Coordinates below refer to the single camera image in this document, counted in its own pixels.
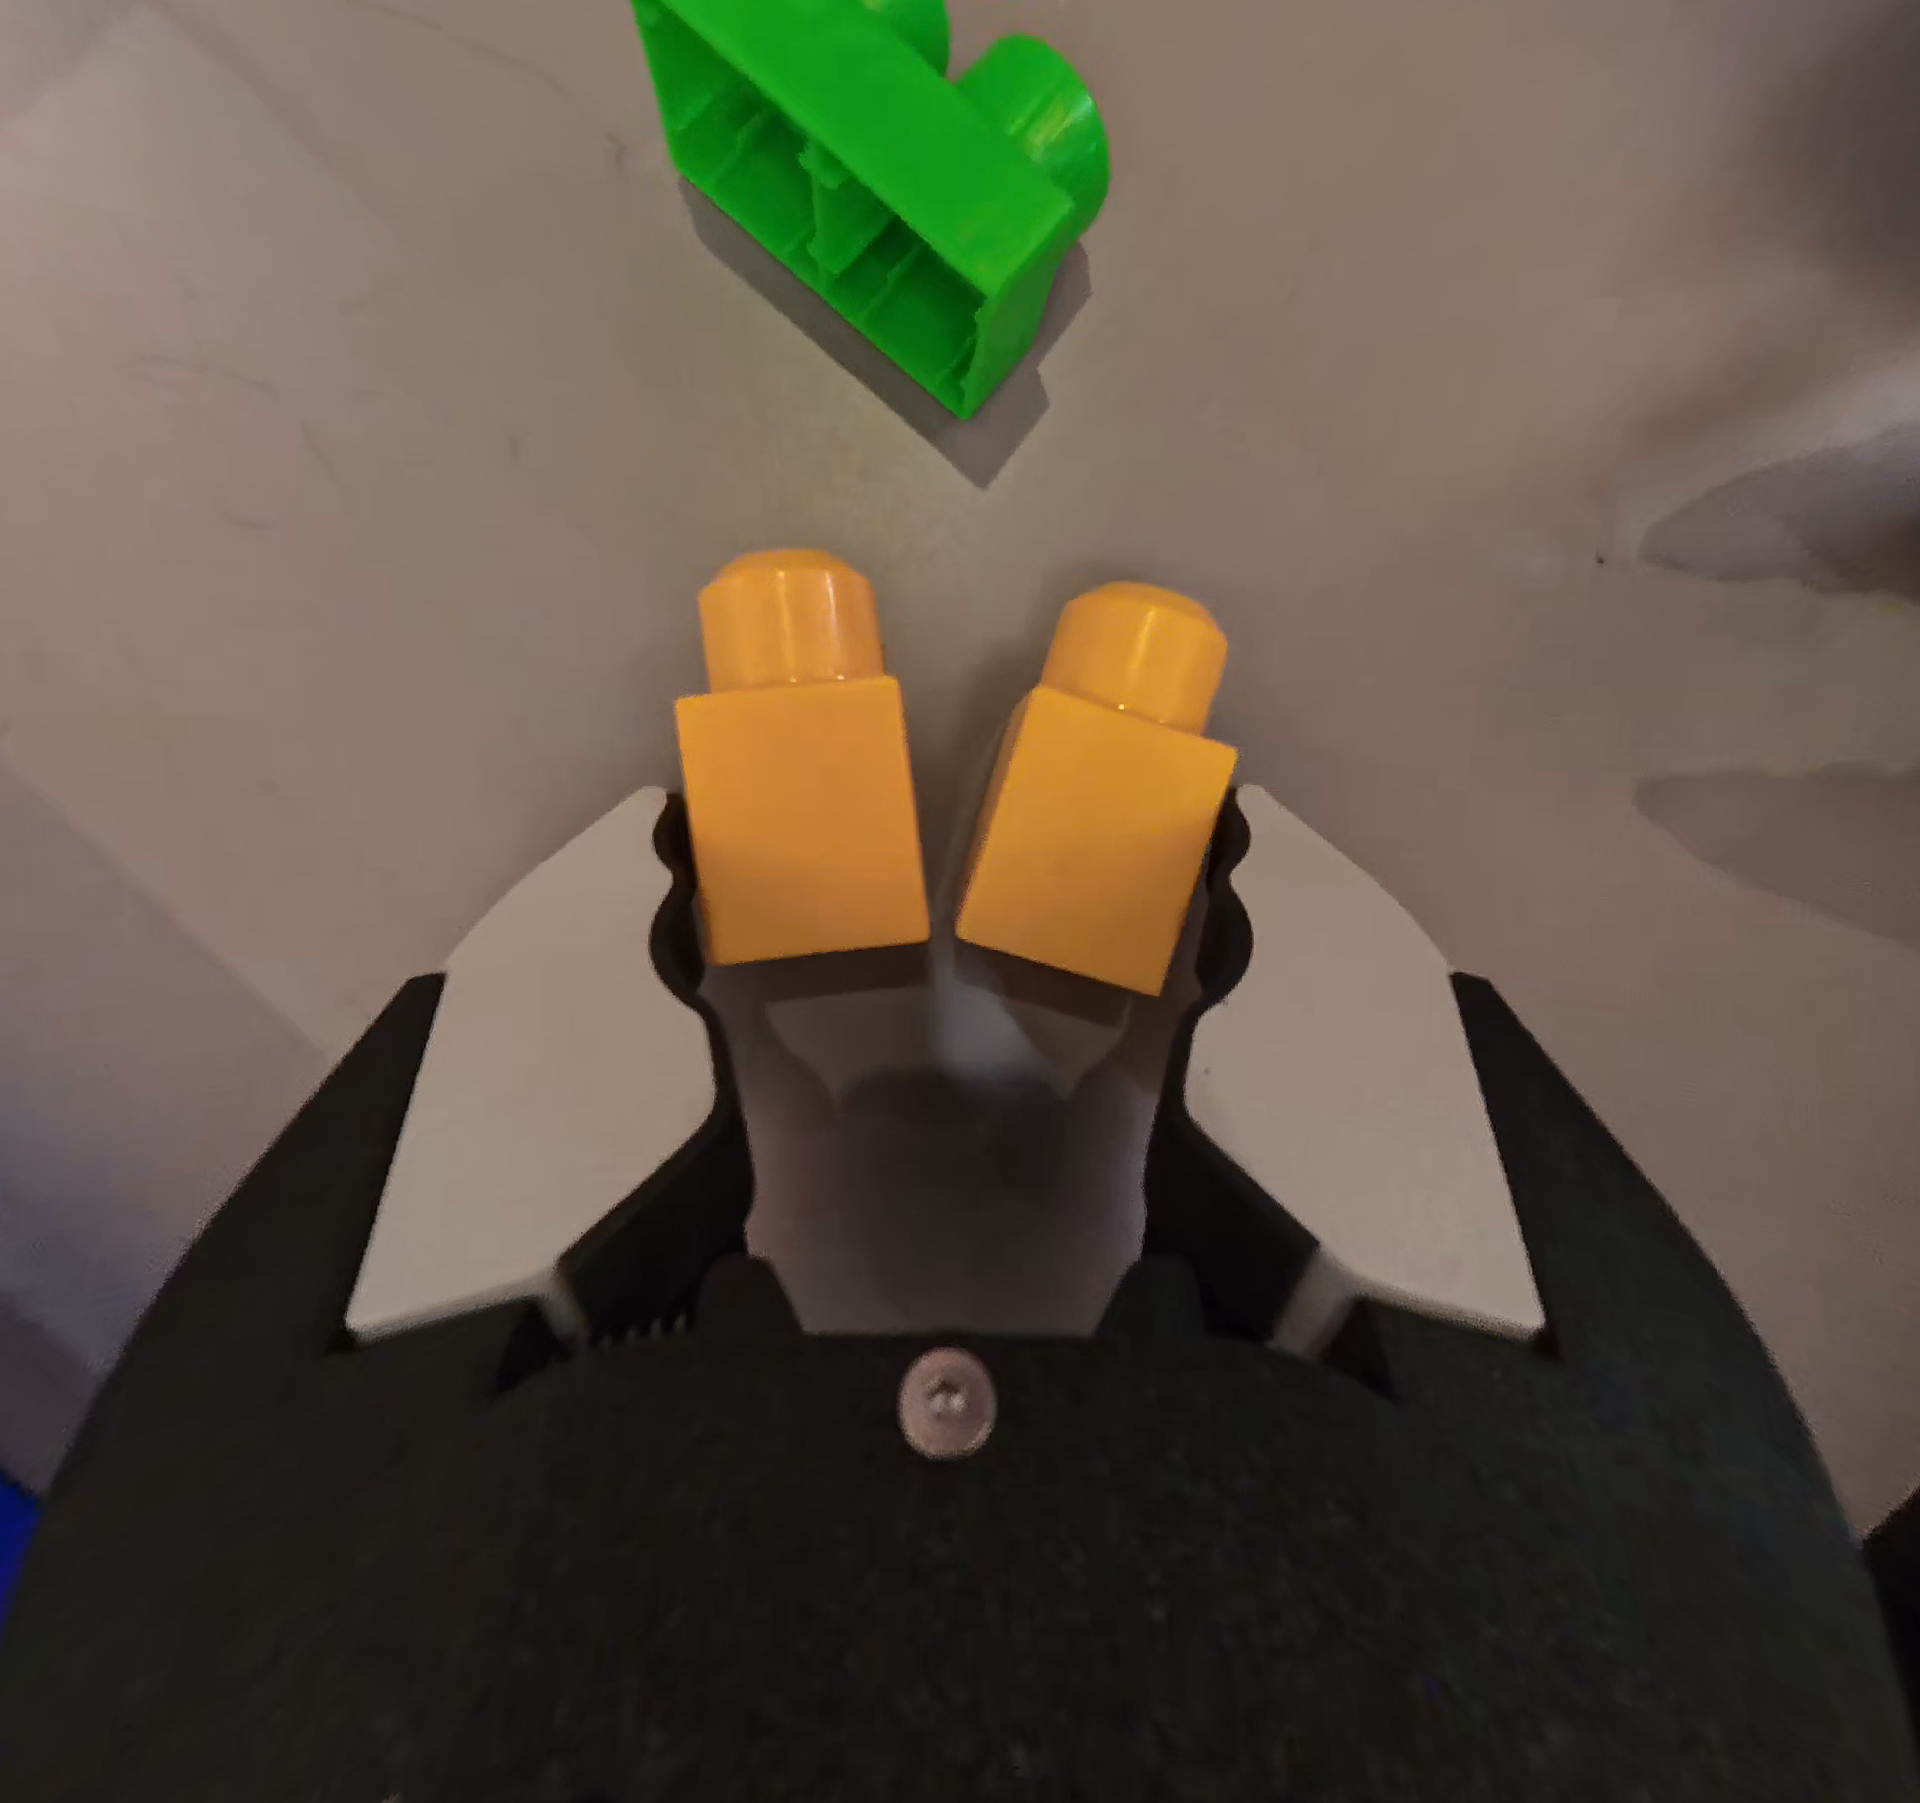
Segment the green double toy block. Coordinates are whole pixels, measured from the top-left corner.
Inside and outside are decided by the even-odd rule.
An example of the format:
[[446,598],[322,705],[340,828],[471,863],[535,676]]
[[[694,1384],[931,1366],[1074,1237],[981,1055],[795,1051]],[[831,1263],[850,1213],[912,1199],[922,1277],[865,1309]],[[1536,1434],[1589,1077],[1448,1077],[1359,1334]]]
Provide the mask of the green double toy block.
[[1033,350],[1112,183],[1053,47],[952,75],[945,0],[629,0],[680,179],[949,417]]

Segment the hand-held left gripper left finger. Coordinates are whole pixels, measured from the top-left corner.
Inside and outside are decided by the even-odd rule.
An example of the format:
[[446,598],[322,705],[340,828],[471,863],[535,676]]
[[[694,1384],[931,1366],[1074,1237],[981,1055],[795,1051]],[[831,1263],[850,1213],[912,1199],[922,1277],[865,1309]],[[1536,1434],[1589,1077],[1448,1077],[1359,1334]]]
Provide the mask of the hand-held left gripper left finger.
[[746,1245],[751,1149],[702,999],[686,811],[645,788],[450,955],[348,1331],[533,1304],[564,1345],[669,1330]]

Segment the yellow toy block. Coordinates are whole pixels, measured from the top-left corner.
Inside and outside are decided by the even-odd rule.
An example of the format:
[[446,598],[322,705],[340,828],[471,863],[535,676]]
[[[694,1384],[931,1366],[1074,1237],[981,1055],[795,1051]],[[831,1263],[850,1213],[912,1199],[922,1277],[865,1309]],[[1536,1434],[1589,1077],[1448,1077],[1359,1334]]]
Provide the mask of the yellow toy block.
[[904,701],[872,584],[818,548],[759,548],[697,602],[706,685],[674,722],[709,958],[922,945]]
[[1078,594],[1002,738],[957,938],[1161,993],[1238,762],[1208,733],[1229,641],[1144,583]]

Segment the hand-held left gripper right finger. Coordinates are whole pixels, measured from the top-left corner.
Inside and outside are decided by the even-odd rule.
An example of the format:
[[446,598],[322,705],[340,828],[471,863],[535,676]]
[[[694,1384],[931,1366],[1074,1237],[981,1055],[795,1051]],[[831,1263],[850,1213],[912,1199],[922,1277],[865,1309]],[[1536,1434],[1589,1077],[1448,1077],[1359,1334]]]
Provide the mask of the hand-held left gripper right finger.
[[1546,1312],[1453,969],[1375,880],[1240,785],[1200,999],[1147,1141],[1147,1250],[1227,1337],[1315,1357],[1359,1303],[1527,1342]]

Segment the grey desk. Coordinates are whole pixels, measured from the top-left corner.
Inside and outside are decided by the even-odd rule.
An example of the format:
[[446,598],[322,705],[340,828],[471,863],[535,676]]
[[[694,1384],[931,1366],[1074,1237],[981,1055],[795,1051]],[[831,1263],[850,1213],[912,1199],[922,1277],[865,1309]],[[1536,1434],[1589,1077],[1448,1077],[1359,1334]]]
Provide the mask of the grey desk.
[[1488,974],[1917,1484],[1917,0],[947,0],[1113,190],[972,425],[674,179],[626,0],[4,0],[4,1408],[31,1479],[694,593],[878,587],[935,880],[1058,608]]

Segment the person's dark sweatshirt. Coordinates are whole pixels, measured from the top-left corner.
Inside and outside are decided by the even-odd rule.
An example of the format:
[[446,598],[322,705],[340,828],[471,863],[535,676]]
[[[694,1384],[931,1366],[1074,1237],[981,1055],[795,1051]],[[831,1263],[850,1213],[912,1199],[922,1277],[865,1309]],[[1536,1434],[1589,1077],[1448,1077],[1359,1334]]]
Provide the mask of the person's dark sweatshirt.
[[1918,1490],[1866,1535],[1860,1549],[1918,1737]]

